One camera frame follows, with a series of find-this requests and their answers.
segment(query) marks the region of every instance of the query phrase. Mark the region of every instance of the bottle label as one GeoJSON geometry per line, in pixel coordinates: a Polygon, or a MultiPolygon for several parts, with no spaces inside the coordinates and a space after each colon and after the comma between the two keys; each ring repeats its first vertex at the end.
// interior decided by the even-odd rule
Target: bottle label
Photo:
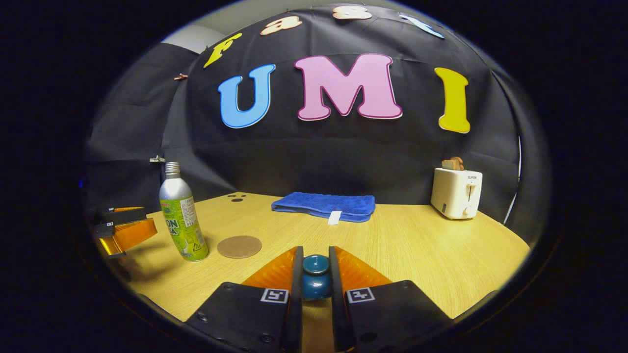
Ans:
{"type": "Polygon", "coordinates": [[[188,261],[204,259],[209,248],[200,231],[193,197],[160,200],[160,204],[168,231],[181,256],[188,261]]]}

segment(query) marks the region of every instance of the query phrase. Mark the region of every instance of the screw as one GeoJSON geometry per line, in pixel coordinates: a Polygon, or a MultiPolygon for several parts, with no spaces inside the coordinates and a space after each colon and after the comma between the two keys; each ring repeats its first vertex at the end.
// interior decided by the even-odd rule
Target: screw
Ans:
{"type": "Polygon", "coordinates": [[[197,313],[197,319],[201,320],[202,322],[208,322],[209,320],[207,319],[207,315],[205,315],[202,312],[198,312],[197,313]]]}
{"type": "Polygon", "coordinates": [[[268,344],[273,341],[273,338],[269,335],[262,335],[262,336],[259,336],[259,340],[268,344]]]}

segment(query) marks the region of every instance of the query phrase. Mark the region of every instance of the letter m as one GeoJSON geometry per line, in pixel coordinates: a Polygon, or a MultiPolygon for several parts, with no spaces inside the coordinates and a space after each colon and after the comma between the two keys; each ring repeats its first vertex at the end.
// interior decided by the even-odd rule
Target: letter m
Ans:
{"type": "Polygon", "coordinates": [[[323,90],[340,115],[349,115],[358,92],[364,101],[357,108],[361,116],[373,119],[395,119],[403,111],[394,100],[388,70],[392,58],[381,54],[362,54],[345,75],[327,57],[298,60],[295,67],[303,71],[304,105],[297,114],[301,120],[321,120],[331,114],[323,104],[323,90]]]}

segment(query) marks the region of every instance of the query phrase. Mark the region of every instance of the toaster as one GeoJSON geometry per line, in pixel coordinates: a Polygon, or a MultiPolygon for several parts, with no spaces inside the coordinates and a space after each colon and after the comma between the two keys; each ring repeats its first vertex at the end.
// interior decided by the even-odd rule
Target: toaster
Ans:
{"type": "Polygon", "coordinates": [[[482,173],[471,170],[434,169],[431,204],[449,219],[469,219],[477,214],[482,173]]]}

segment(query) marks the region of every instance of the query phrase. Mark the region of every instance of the yellow letter f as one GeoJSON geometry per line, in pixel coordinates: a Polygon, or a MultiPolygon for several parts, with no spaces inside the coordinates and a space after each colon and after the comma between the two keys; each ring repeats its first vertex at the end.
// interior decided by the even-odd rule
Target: yellow letter f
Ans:
{"type": "Polygon", "coordinates": [[[211,56],[209,56],[209,60],[207,60],[207,62],[203,66],[203,68],[208,67],[211,63],[213,63],[214,61],[220,59],[220,57],[222,56],[222,52],[224,52],[225,50],[229,49],[229,47],[231,46],[231,43],[234,42],[234,39],[238,39],[241,36],[242,36],[242,33],[238,33],[238,34],[236,34],[236,35],[226,39],[225,41],[220,42],[218,45],[216,45],[214,47],[214,51],[212,52],[211,56]]]}

